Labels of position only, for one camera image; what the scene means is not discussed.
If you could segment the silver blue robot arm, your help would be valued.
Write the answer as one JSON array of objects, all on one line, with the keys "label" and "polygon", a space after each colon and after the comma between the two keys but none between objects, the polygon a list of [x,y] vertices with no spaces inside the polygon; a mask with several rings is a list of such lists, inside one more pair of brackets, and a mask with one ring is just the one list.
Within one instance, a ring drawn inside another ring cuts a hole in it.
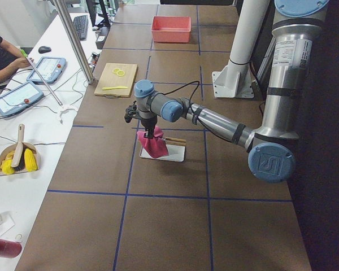
[{"label": "silver blue robot arm", "polygon": [[313,41],[320,34],[327,14],[327,1],[275,1],[272,35],[275,50],[267,88],[262,124],[251,129],[190,99],[170,98],[155,90],[149,80],[134,86],[136,102],[125,112],[125,121],[138,119],[145,138],[153,138],[157,119],[179,118],[202,125],[214,135],[242,146],[249,154],[252,174],[263,181],[286,181],[295,170],[291,151],[298,140],[294,124]]}]

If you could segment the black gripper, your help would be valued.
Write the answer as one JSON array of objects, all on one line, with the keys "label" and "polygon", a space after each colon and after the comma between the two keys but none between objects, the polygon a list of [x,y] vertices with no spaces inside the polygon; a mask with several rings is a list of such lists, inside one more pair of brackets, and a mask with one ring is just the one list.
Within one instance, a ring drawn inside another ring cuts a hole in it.
[{"label": "black gripper", "polygon": [[140,110],[138,111],[138,114],[141,119],[141,124],[145,128],[144,137],[153,138],[154,129],[158,121],[157,114],[152,113],[150,111],[140,111]]}]

